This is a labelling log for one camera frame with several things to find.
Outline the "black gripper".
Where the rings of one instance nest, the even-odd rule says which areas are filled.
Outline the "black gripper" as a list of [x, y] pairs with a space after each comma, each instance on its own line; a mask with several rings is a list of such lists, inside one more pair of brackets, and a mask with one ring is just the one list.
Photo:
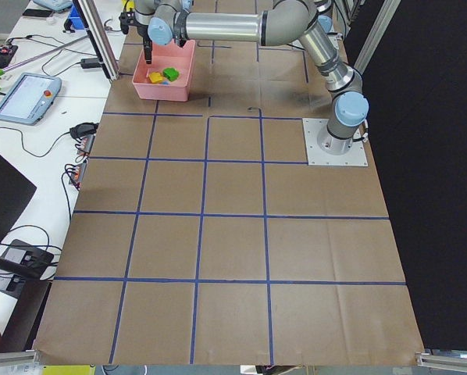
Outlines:
[[135, 5], [133, 8], [126, 6], [119, 15], [120, 30], [123, 34], [128, 34], [130, 27], [135, 27], [138, 35], [142, 37], [144, 60], [147, 64], [152, 63], [152, 40], [148, 36], [148, 25], [153, 15], [153, 5]]

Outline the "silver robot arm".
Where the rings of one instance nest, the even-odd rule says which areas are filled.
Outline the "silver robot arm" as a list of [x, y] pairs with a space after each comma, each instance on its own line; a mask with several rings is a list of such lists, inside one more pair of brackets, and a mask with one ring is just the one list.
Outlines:
[[147, 63], [154, 45], [189, 40], [255, 42], [261, 46], [289, 45], [299, 41], [326, 82], [332, 111], [318, 134], [319, 147], [331, 155], [351, 150], [356, 130], [365, 123], [369, 102], [362, 93], [360, 73], [345, 63], [319, 22], [313, 1], [275, 1], [259, 14], [191, 11], [189, 1], [136, 1], [119, 16], [121, 31], [136, 27], [142, 37]]

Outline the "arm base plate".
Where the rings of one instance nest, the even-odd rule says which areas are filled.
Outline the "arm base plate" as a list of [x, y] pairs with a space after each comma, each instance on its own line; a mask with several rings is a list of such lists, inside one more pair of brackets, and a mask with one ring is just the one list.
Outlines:
[[303, 118], [305, 149], [309, 166], [367, 167], [365, 146], [359, 130], [341, 140], [327, 129], [328, 119]]

